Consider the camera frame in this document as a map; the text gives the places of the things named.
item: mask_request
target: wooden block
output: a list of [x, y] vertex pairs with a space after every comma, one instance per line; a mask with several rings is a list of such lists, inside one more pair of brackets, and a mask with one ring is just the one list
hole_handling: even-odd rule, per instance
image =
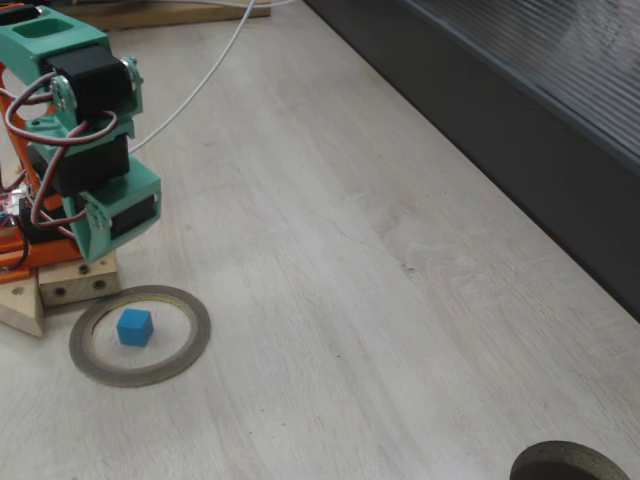
[[42, 302], [35, 273], [0, 285], [0, 322], [36, 337], [44, 336]]
[[116, 254], [95, 263], [82, 260], [38, 269], [40, 295], [45, 306], [65, 305], [104, 297], [121, 290]]
[[[247, 0], [231, 0], [246, 5]], [[258, 0], [258, 4], [270, 3]], [[57, 7], [65, 15], [93, 25], [101, 30], [125, 28], [158, 27], [182, 23], [201, 23], [242, 18], [245, 10], [221, 5], [199, 3], [145, 3], [145, 2], [108, 2], [80, 3]], [[252, 17], [267, 17], [270, 8], [258, 8], [251, 12]]]

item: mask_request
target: small blue block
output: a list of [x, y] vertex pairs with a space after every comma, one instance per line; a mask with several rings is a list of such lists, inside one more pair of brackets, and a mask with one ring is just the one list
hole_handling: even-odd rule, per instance
[[151, 312], [127, 308], [118, 320], [118, 337], [123, 345], [146, 347], [153, 333]]

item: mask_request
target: metal ring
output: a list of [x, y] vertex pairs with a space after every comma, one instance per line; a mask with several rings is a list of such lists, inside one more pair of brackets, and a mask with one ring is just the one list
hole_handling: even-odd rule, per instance
[[120, 63], [122, 63], [127, 69], [127, 75], [129, 75], [129, 81], [131, 82], [131, 91], [135, 92], [138, 88], [136, 85], [136, 77], [133, 74], [133, 69], [135, 68], [133, 65], [129, 63], [129, 59], [127, 57], [122, 57], [120, 59]]
[[[93, 331], [98, 322], [116, 308], [147, 300], [169, 303], [184, 312], [191, 324], [186, 343], [174, 355], [146, 367], [127, 369], [100, 361], [92, 348]], [[94, 380], [116, 387], [142, 387], [163, 382], [185, 371], [205, 351], [210, 337], [211, 320], [200, 300], [177, 288], [146, 285], [128, 288], [89, 307], [71, 331], [69, 350], [76, 367]]]
[[63, 104], [63, 108], [65, 107], [64, 104], [66, 104], [66, 100], [64, 98], [66, 92], [66, 95], [71, 100], [73, 109], [78, 109], [78, 98], [76, 97], [76, 92], [73, 91], [73, 87], [71, 86], [71, 83], [69, 83], [69, 79], [67, 77], [64, 75], [56, 75], [51, 80], [51, 86], [54, 90], [56, 88], [58, 89], [58, 96], [60, 97], [60, 102]]

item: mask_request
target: dark wall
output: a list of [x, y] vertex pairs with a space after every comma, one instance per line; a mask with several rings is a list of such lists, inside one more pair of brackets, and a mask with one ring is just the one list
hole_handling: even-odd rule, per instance
[[640, 319], [636, 159], [400, 1], [306, 1]]

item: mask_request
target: light gray floor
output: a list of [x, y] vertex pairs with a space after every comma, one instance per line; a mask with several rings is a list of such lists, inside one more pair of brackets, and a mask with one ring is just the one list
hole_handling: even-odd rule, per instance
[[[140, 133], [233, 28], [113, 35]], [[506, 480], [552, 439], [640, 471], [640, 326], [303, 4], [141, 153], [164, 216], [123, 282], [201, 298], [210, 346], [120, 390], [74, 368], [77, 309], [0, 325], [0, 478]]]

